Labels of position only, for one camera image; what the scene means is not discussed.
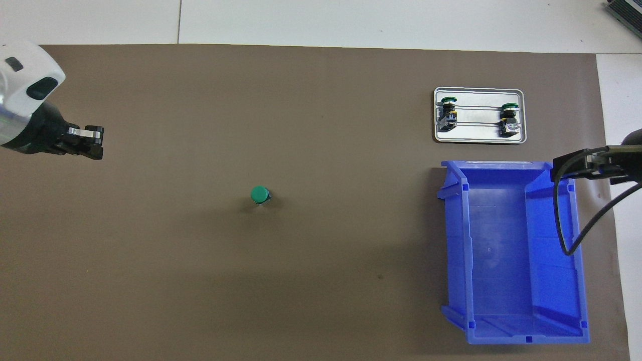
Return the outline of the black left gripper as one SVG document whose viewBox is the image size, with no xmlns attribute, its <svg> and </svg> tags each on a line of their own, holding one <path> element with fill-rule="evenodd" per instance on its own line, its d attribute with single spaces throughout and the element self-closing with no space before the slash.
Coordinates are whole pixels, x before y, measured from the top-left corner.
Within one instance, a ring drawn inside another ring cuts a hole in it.
<svg viewBox="0 0 642 361">
<path fill-rule="evenodd" d="M 25 128 L 3 147 L 19 153 L 66 153 L 102 160 L 104 135 L 103 126 L 88 125 L 81 129 L 70 125 L 55 105 L 45 101 Z"/>
</svg>

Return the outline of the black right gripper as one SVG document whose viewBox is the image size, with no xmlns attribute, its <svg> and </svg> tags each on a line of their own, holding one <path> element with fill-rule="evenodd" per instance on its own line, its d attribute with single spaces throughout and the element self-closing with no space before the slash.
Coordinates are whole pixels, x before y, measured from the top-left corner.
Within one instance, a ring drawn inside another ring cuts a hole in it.
<svg viewBox="0 0 642 361">
<path fill-rule="evenodd" d="M 604 155 L 618 147 L 616 155 Z M 611 179 L 610 185 L 627 182 L 642 185 L 642 129 L 629 133 L 619 145 L 585 148 L 553 159 L 552 181 L 579 178 Z"/>
</svg>

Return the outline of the grey metal tray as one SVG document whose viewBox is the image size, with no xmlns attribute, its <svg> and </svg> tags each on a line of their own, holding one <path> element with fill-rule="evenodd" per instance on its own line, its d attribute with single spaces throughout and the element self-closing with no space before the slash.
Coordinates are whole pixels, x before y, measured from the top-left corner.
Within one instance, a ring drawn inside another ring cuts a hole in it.
<svg viewBox="0 0 642 361">
<path fill-rule="evenodd" d="M 437 121 L 442 115 L 441 100 L 457 98 L 457 127 L 449 132 L 438 132 Z M 521 132 L 509 138 L 500 137 L 501 107 L 518 103 L 517 119 Z M 438 142 L 479 144 L 523 144 L 527 141 L 527 122 L 524 93 L 518 89 L 437 87 L 433 92 L 433 136 Z"/>
</svg>

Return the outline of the blue plastic storage bin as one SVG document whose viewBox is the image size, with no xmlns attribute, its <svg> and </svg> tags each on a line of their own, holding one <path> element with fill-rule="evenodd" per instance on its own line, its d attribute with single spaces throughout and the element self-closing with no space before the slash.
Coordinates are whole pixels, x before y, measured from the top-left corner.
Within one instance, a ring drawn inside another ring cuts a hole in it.
<svg viewBox="0 0 642 361">
<path fill-rule="evenodd" d="M 445 318 L 473 345 L 590 343 L 582 252 L 560 247 L 552 163 L 441 165 Z"/>
</svg>

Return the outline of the brown paper table mat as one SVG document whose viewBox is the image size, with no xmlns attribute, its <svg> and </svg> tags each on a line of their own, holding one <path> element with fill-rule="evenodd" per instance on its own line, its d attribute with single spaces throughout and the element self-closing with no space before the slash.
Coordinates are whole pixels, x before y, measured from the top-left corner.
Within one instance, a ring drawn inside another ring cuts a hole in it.
<svg viewBox="0 0 642 361">
<path fill-rule="evenodd" d="M 0 150 L 0 361 L 629 359 L 612 214 L 584 242 L 591 343 L 470 345 L 440 311 L 440 163 L 604 145 L 594 55 L 46 50 L 105 155 Z M 435 141 L 441 86 L 522 91 L 527 141 Z"/>
</svg>

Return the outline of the grey ribbed device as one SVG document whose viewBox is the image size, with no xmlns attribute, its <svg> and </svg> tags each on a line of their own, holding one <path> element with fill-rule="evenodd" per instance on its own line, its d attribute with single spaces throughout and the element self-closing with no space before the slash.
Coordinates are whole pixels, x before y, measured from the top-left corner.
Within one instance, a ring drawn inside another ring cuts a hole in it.
<svg viewBox="0 0 642 361">
<path fill-rule="evenodd" d="M 642 0 L 607 0 L 607 11 L 619 21 L 642 27 Z"/>
</svg>

